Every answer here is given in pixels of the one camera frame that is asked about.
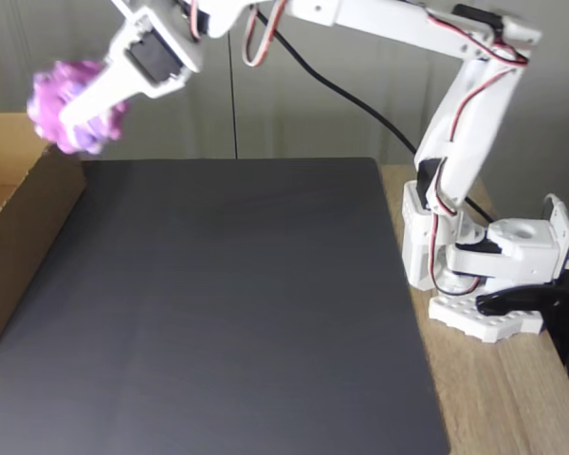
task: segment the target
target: wooden surface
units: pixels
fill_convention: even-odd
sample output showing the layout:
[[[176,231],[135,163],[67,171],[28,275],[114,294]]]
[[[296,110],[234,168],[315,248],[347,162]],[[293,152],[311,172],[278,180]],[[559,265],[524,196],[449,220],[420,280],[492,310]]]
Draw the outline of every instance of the wooden surface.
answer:
[[[382,168],[396,237],[411,166]],[[482,186],[472,195],[487,211]],[[484,344],[428,319],[432,293],[411,290],[453,454],[569,454],[569,379],[547,333]]]

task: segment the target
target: white wall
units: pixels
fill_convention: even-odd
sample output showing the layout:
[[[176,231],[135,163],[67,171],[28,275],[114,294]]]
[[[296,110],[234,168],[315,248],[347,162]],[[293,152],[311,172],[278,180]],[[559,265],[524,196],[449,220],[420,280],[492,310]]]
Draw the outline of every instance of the white wall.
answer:
[[[549,191],[569,203],[569,0],[490,3],[544,30],[483,172],[502,215],[537,215]],[[0,0],[0,110],[23,109],[33,70],[57,59],[100,57],[120,22],[109,0]],[[415,143],[459,67],[343,28],[285,18],[282,32],[320,72],[368,101]],[[312,80],[278,44],[265,66],[249,70],[240,59],[242,24],[231,38],[240,156],[368,155],[411,162],[392,135]],[[208,43],[206,70],[185,91],[137,100],[126,133],[105,157],[233,157],[227,40]]]

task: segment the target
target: dark gray board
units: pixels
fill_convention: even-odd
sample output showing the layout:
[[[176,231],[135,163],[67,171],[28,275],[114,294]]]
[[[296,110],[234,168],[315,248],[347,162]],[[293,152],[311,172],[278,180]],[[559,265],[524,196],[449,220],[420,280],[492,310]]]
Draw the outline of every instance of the dark gray board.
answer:
[[[87,176],[0,341],[0,455],[449,452],[375,162]]]

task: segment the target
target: white robotic arm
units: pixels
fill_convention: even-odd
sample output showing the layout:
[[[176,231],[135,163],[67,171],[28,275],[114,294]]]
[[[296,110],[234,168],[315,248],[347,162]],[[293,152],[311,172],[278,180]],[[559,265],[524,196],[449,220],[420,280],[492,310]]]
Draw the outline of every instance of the white robotic arm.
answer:
[[[106,69],[63,110],[65,124],[84,122],[138,93],[158,98],[182,88],[202,70],[199,38],[219,38],[249,7],[272,3],[112,1],[125,24],[110,45]],[[475,299],[549,283],[569,268],[566,208],[552,198],[548,220],[503,220],[485,229],[470,219],[463,206],[541,33],[518,18],[464,6],[443,13],[402,0],[274,3],[267,39],[270,26],[276,27],[281,9],[286,8],[305,21],[354,28],[463,61],[415,156],[418,179],[405,186],[407,276],[414,287],[439,291],[431,302],[431,317],[469,335],[496,341],[518,332],[539,332],[539,313],[482,318],[477,316]],[[248,32],[252,26],[249,22]],[[248,63],[257,61],[248,59]]]

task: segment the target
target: wire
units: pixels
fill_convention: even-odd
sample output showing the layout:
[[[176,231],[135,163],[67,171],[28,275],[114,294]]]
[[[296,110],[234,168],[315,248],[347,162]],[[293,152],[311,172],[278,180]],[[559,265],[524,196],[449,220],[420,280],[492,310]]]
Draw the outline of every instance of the wire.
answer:
[[[466,198],[466,202],[468,203],[469,206],[471,206],[474,211],[476,211],[479,215],[481,215],[489,224],[494,223],[495,220],[493,219],[493,217],[491,215],[489,215],[486,211],[484,211],[481,206],[479,206],[478,204],[476,204],[472,199],[470,199],[469,197]]]
[[[269,21],[267,21],[267,24],[264,23],[266,24],[266,30],[262,36],[259,48],[257,49],[257,53],[252,58],[250,57],[250,45],[253,41],[253,33],[255,32],[255,25],[257,24],[259,7],[257,5],[252,5],[250,7],[250,15],[247,21],[247,28],[245,30],[243,45],[243,62],[245,62],[247,66],[255,68],[261,65],[266,59],[267,50],[269,49],[269,45],[274,39],[274,32],[276,31],[276,27],[280,22],[283,12],[285,12],[286,2],[287,0],[277,0],[277,3],[270,14]]]
[[[267,18],[263,15],[262,12],[257,9],[257,16],[256,16],[265,26],[267,25]],[[411,141],[398,129],[396,126],[391,123],[387,118],[382,116],[377,110],[371,107],[369,104],[364,102],[363,100],[358,99],[354,95],[349,92],[346,92],[344,89],[335,85],[333,82],[326,79],[322,74],[316,71],[310,64],[302,57],[302,55],[293,47],[293,45],[288,42],[288,40],[283,36],[283,34],[278,31],[278,29],[274,29],[274,38],[284,47],[284,49],[293,57],[293,59],[314,79],[318,82],[326,86],[327,88],[333,90],[338,95],[344,97],[346,100],[352,102],[355,106],[362,109],[364,112],[369,114],[383,126],[385,126],[390,132],[395,135],[395,137],[407,148],[407,150],[412,154],[417,154],[416,147],[411,143]],[[481,215],[488,223],[493,223],[493,218],[489,216],[486,211],[481,209],[481,207],[474,202],[471,198],[467,197],[466,202],[469,206],[471,206],[479,215]]]
[[[511,45],[507,45],[506,43],[498,43],[496,44],[497,47],[506,49],[506,50],[511,50],[512,53],[515,55],[516,60],[511,60],[511,59],[507,59],[505,57],[502,57],[501,55],[498,55],[497,53],[493,52],[491,49],[489,49],[486,45],[484,45],[483,43],[481,43],[480,41],[476,40],[475,38],[473,38],[471,35],[469,35],[468,33],[464,32],[461,28],[450,24],[449,22],[445,22],[442,19],[438,19],[437,17],[433,16],[427,9],[426,9],[426,13],[428,14],[428,19],[430,21],[432,21],[433,23],[437,24],[440,27],[443,28],[447,28],[455,33],[457,33],[458,35],[463,36],[464,38],[466,38],[468,41],[470,41],[471,43],[473,43],[475,46],[479,47],[481,50],[483,50],[487,55],[489,55],[491,58],[497,60],[498,62],[501,62],[503,64],[508,64],[510,66],[515,66],[515,67],[520,67],[520,68],[525,68],[528,64],[529,64],[529,59],[527,59],[524,55],[522,55],[521,53],[519,53],[514,47],[512,47]]]
[[[487,90],[491,85],[500,81],[504,76],[514,71],[513,69],[507,69],[506,71],[502,71],[501,73],[496,74],[491,79],[487,80],[483,84],[479,85],[475,89],[473,89],[470,93],[466,95],[462,103],[457,108],[457,112],[455,113],[455,117],[453,117],[453,124],[451,125],[451,133],[450,133],[450,141],[453,142],[455,139],[455,133],[457,132],[457,126],[459,124],[460,117],[462,116],[464,109],[468,106],[468,104],[474,100],[474,98],[483,93]]]
[[[429,258],[428,258],[428,270],[430,272],[430,279],[432,281],[432,284],[434,285],[434,287],[436,288],[436,290],[438,292],[440,292],[441,294],[444,294],[446,296],[450,296],[450,297],[464,297],[467,296],[468,294],[471,294],[472,292],[474,292],[476,290],[476,288],[478,287],[478,285],[481,283],[481,279],[480,277],[477,277],[474,280],[474,283],[472,284],[472,286],[464,292],[448,292],[445,291],[443,288],[441,288],[438,285],[438,282],[436,281],[436,275],[434,274],[434,263],[436,262],[436,238],[438,236],[438,224],[439,224],[439,216],[435,213],[432,215],[432,234],[431,234],[431,238],[430,238],[430,247],[429,247]]]
[[[457,210],[451,209],[447,204],[445,204],[440,195],[440,178],[446,162],[447,159],[443,158],[443,160],[438,165],[438,169],[436,170],[436,177],[434,178],[434,195],[436,196],[436,202],[438,202],[438,205],[442,210],[444,210],[449,216],[456,216]]]
[[[198,0],[190,2],[190,33],[196,42],[200,41],[200,32],[198,31]]]

